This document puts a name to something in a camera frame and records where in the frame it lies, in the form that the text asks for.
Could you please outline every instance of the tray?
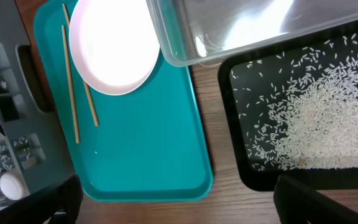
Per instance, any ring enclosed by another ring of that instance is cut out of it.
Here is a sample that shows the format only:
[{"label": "tray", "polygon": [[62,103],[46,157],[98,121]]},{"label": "tray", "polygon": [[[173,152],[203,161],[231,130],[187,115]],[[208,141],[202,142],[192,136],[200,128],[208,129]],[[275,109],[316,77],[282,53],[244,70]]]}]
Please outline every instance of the tray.
[{"label": "tray", "polygon": [[[282,85],[287,88],[286,81],[291,76],[293,79],[298,79],[305,74],[296,70],[292,74],[291,71],[294,68],[290,66],[291,60],[308,53],[306,52],[308,49],[304,49],[306,46],[320,49],[326,54],[323,57],[320,53],[321,59],[316,64],[316,68],[319,64],[323,68],[328,67],[331,63],[330,60],[335,58],[334,53],[337,53],[338,60],[345,60],[346,55],[349,54],[354,54],[353,56],[356,57],[358,44],[351,43],[353,33],[357,33],[358,36],[358,21],[247,52],[232,57],[221,65],[218,72],[219,85],[237,166],[240,177],[246,186],[260,191],[273,190],[277,177],[280,174],[287,174],[314,189],[358,189],[358,168],[279,170],[274,164],[265,164],[265,160],[255,157],[255,149],[251,147],[250,143],[251,138],[255,136],[254,125],[258,124],[259,121],[264,124],[269,120],[266,113],[267,104],[265,102],[256,104],[257,101],[260,101],[259,96],[274,94],[275,91],[271,85],[279,86],[280,90]],[[343,35],[348,38],[347,44],[349,46],[346,49],[340,47],[341,45],[344,46]],[[331,40],[330,43],[334,44],[333,49],[326,43],[328,39]],[[310,73],[316,80],[321,76],[321,73],[313,73],[313,71]],[[268,147],[266,142],[261,141],[259,144],[264,149]],[[265,168],[260,169],[260,166],[255,164],[262,165]]]},{"label": "tray", "polygon": [[73,11],[76,1],[47,2],[36,14],[34,33],[85,192],[99,201],[204,197],[213,176],[190,74],[187,67],[169,65],[161,54],[136,91],[108,96],[91,89],[99,127],[94,126],[81,77],[71,61],[81,138],[75,143],[62,44],[63,2]]}]

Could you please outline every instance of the plate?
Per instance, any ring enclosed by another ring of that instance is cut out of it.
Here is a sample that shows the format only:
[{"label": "plate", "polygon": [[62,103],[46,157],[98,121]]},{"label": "plate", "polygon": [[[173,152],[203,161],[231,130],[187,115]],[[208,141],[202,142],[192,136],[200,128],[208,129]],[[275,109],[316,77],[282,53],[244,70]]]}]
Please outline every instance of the plate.
[{"label": "plate", "polygon": [[160,52],[147,3],[141,0],[78,1],[69,40],[83,80],[107,95],[123,95],[141,86]]}]

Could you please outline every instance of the transparent bin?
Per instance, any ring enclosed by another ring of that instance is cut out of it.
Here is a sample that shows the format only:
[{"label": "transparent bin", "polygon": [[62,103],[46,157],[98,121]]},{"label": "transparent bin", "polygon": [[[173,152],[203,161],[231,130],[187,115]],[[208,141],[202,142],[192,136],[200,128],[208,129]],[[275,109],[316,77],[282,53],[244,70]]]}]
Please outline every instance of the transparent bin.
[{"label": "transparent bin", "polygon": [[358,20],[354,0],[147,0],[165,59],[183,67]]}]

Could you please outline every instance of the wood surface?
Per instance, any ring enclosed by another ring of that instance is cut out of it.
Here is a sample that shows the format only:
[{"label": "wood surface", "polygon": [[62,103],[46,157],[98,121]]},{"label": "wood surface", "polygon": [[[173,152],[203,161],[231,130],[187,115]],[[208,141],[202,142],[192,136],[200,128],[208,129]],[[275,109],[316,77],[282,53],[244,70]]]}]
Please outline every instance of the wood surface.
[{"label": "wood surface", "polygon": [[[48,103],[53,99],[34,40],[34,16],[46,0],[16,0],[32,43],[32,55]],[[239,178],[223,103],[218,68],[191,67],[206,134],[214,184],[197,202],[102,203],[85,197],[77,223],[279,223],[272,192],[255,192]],[[358,190],[330,190],[323,194],[358,212]]]}]

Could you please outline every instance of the chopstick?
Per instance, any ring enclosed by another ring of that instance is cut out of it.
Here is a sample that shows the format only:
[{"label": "chopstick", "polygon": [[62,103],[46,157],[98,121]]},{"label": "chopstick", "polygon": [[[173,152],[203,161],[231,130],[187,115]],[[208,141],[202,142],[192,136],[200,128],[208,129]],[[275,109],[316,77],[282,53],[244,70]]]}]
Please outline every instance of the chopstick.
[{"label": "chopstick", "polygon": [[[63,7],[63,11],[65,13],[67,27],[70,27],[70,16],[68,15],[66,4],[63,3],[62,7]],[[91,91],[90,91],[90,86],[84,80],[82,80],[82,82],[84,83],[86,97],[88,99],[89,107],[91,108],[93,123],[97,127],[97,126],[99,126],[99,119],[98,119],[98,115],[96,114],[96,110],[94,108],[93,99],[92,99],[92,95],[91,95]]]},{"label": "chopstick", "polygon": [[70,69],[70,56],[68,55],[66,28],[64,25],[62,25],[62,36],[63,36],[63,46],[65,49],[66,72],[67,72],[67,81],[68,81],[68,91],[70,92],[71,112],[73,113],[75,142],[80,143],[80,132],[78,131],[78,121],[77,121],[77,112],[76,112],[76,108],[75,108],[73,79],[71,77],[71,69]]}]

